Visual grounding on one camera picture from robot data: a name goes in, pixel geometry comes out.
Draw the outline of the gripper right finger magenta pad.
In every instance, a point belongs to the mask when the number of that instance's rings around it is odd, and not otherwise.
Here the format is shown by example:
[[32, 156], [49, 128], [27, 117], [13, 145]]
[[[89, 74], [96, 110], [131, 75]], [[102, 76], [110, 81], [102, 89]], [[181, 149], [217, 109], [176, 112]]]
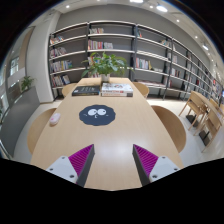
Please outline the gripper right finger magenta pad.
[[179, 171], [179, 168], [168, 157], [158, 157], [136, 144], [133, 145], [132, 154], [143, 186]]

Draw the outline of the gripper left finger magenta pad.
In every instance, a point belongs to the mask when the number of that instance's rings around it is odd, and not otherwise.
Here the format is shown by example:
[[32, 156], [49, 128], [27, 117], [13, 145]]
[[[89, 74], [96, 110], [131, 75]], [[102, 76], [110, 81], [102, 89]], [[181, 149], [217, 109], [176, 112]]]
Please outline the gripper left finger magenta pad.
[[70, 156], [61, 156], [47, 171], [83, 187], [95, 155], [94, 145], [84, 147]]

